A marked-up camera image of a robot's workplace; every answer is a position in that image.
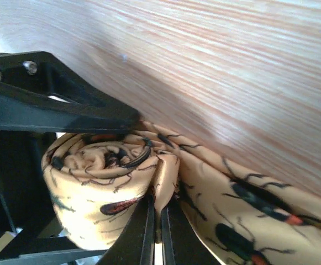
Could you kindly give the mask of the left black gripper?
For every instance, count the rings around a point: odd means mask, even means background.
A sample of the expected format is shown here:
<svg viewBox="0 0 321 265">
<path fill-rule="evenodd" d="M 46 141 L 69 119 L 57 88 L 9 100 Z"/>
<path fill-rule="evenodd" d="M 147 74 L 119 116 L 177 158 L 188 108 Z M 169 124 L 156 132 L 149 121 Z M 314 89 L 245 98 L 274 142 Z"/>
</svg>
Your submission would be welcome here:
<svg viewBox="0 0 321 265">
<path fill-rule="evenodd" d="M 40 168 L 55 139 L 53 132 L 0 131 L 0 262 L 74 262 L 104 254 L 59 236 Z"/>
</svg>

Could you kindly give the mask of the yellow leopard print tie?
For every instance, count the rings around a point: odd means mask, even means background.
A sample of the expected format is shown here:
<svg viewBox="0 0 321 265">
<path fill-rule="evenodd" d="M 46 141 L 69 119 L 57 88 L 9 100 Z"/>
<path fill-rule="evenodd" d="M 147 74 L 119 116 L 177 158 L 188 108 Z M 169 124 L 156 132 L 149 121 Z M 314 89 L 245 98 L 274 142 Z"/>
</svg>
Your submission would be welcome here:
<svg viewBox="0 0 321 265">
<path fill-rule="evenodd" d="M 139 200 L 172 197 L 227 264 L 321 264 L 321 198 L 147 121 L 129 135 L 58 138 L 41 161 L 57 218 L 86 250 L 110 248 Z"/>
</svg>

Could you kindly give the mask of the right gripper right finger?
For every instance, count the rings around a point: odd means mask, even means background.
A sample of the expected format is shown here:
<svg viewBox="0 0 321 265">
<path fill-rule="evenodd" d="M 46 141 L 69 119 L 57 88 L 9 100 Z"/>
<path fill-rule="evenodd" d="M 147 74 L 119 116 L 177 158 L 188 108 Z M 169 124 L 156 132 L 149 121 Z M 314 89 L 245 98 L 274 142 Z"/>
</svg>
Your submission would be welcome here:
<svg viewBox="0 0 321 265">
<path fill-rule="evenodd" d="M 220 265 L 202 245 L 174 197 L 161 212 L 161 239 L 165 265 Z"/>
</svg>

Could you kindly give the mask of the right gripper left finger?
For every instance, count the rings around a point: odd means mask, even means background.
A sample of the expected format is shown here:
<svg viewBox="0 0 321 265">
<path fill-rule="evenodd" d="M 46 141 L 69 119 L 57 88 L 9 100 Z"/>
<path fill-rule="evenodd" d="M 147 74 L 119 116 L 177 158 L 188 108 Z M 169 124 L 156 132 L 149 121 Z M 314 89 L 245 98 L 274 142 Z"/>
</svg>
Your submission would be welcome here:
<svg viewBox="0 0 321 265">
<path fill-rule="evenodd" d="M 151 265 L 154 263 L 155 209 L 148 193 L 137 204 L 125 229 L 97 262 L 100 265 Z"/>
</svg>

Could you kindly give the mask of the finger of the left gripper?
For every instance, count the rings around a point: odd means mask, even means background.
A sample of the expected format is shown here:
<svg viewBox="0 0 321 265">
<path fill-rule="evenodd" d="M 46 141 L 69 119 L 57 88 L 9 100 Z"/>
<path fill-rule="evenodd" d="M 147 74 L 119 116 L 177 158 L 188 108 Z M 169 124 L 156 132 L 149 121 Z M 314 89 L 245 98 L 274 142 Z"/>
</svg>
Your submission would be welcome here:
<svg viewBox="0 0 321 265">
<path fill-rule="evenodd" d="M 51 53 L 0 53 L 0 130 L 126 134 L 139 118 Z"/>
</svg>

